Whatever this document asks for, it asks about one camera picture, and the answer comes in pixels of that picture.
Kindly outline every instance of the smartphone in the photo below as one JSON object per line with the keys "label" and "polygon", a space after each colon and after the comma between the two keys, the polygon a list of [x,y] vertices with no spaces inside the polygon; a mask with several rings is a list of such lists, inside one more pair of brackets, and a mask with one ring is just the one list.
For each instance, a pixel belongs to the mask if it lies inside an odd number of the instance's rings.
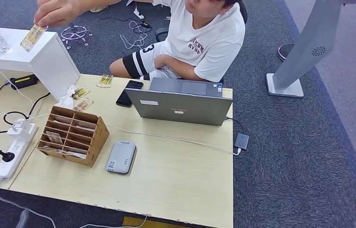
{"label": "smartphone", "polygon": [[[129,81],[126,85],[126,88],[131,88],[131,89],[141,89],[142,87],[143,87],[142,82],[136,82],[133,80]],[[130,98],[127,95],[125,90],[123,90],[122,94],[117,99],[116,104],[123,106],[123,107],[131,107],[132,106],[132,101],[130,100]]]}

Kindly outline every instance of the knee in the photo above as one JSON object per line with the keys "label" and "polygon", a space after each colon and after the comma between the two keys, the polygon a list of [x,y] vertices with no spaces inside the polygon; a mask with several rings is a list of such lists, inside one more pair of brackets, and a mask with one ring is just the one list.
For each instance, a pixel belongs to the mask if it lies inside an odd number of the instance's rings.
{"label": "knee", "polygon": [[117,71],[117,61],[111,63],[111,65],[109,65],[109,71],[111,72],[111,75],[114,75]]}
{"label": "knee", "polygon": [[121,58],[111,63],[111,65],[109,66],[109,71],[114,77],[131,78]]}

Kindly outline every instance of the power bank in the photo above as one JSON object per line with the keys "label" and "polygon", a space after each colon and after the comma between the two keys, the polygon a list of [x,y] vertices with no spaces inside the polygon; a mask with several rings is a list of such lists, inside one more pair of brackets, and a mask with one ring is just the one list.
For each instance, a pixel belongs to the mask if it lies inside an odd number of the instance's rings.
{"label": "power bank", "polygon": [[132,166],[135,150],[136,145],[132,142],[116,141],[106,163],[106,171],[121,174],[128,173]]}

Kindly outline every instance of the gray carpet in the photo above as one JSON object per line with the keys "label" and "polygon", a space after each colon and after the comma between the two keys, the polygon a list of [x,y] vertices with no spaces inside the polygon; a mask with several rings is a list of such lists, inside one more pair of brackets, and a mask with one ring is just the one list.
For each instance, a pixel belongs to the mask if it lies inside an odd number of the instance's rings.
{"label": "gray carpet", "polygon": [[[23,6],[12,8],[13,2],[0,1],[0,27],[31,27],[36,6],[29,0],[22,2]],[[355,228],[356,154],[320,75],[314,69],[301,79],[303,99],[267,94],[265,74],[281,64],[276,49],[296,36],[288,9],[282,0],[245,5],[249,15],[245,42],[225,76],[225,86],[234,89],[234,117],[250,135],[248,150],[234,158],[234,226]],[[168,8],[138,7],[154,28],[166,25]],[[121,3],[100,15],[125,19],[133,17],[132,11],[133,6]],[[108,73],[111,61],[131,52],[119,37],[131,33],[128,22],[98,16],[85,13],[76,21],[94,33],[88,47],[75,45],[70,50],[81,73]],[[153,33],[146,40],[152,42]],[[239,130],[235,126],[234,134]],[[3,195],[52,216],[58,227],[75,228],[87,222],[120,225],[124,214],[21,193]],[[0,220],[8,223],[3,227],[12,228],[19,213],[0,203]],[[49,227],[37,217],[29,225]]]}

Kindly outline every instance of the number 3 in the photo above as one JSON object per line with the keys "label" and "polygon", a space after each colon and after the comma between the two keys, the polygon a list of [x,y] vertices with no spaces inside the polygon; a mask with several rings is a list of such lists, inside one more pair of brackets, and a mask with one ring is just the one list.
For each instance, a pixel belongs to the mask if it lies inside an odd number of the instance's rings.
{"label": "number 3", "polygon": [[154,49],[154,44],[152,44],[152,45],[150,45],[150,46],[144,48],[144,49],[143,49],[143,53],[149,52],[149,51],[151,51],[151,50],[153,50],[153,49]]}

